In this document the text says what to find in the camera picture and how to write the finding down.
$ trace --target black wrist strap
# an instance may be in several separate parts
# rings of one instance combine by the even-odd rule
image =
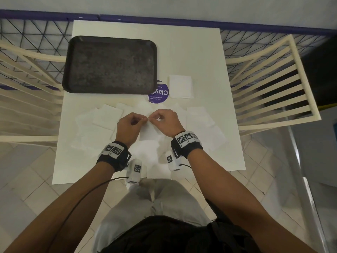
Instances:
[[[96,163],[103,161],[113,166],[115,171],[121,171],[124,170],[130,158],[131,153],[128,152],[126,144],[114,141],[107,144]]]
[[[176,158],[183,156],[187,159],[194,149],[203,149],[198,137],[191,131],[184,131],[175,136],[171,141],[171,148]]]

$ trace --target cable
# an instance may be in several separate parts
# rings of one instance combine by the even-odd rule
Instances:
[[[115,179],[128,179],[129,177],[117,177]],[[69,212],[68,216],[65,218],[65,220],[63,221],[62,225],[60,226],[60,228],[57,230],[54,238],[52,239],[51,243],[49,244],[48,248],[47,248],[47,253],[48,251],[50,250],[50,248],[52,247],[57,235],[59,234],[59,232],[61,231],[62,227],[65,225],[65,223],[67,222],[67,220],[69,219],[70,215],[74,212],[74,210],[76,209],[76,207],[81,203],[81,201],[88,195],[90,194],[92,191],[94,191],[95,189],[99,188],[100,186],[112,181],[112,180],[115,180],[115,179],[110,179],[108,181],[105,181],[103,183],[100,183],[99,185],[95,186],[93,189],[91,189],[89,192],[87,192],[79,201],[78,203],[74,206],[74,208]]]
[[[192,168],[191,166],[188,166],[188,165],[186,165],[186,164],[179,164],[179,166],[187,166],[187,167]]]

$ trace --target black tray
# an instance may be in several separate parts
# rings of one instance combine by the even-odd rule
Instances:
[[[71,93],[151,94],[157,88],[157,47],[149,40],[76,36],[62,86]]]

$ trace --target grey pants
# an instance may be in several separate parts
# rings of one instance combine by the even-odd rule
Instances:
[[[99,225],[93,252],[101,251],[149,216],[164,215],[196,226],[206,226],[210,222],[197,200],[177,181],[155,179],[154,198],[152,202],[146,187],[131,187]]]

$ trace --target white table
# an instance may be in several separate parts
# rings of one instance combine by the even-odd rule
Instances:
[[[172,99],[183,108],[205,106],[228,142],[210,156],[228,171],[244,170],[245,163],[234,111],[232,93],[216,28],[145,25],[100,21],[74,21],[72,37],[78,35],[151,40],[157,45],[158,80],[167,84],[170,74],[192,76],[194,99]],[[64,94],[53,184],[74,183],[97,161],[70,147],[77,133],[75,117],[103,104],[121,102],[134,106],[144,96],[110,94]],[[114,176],[123,176],[116,172]]]

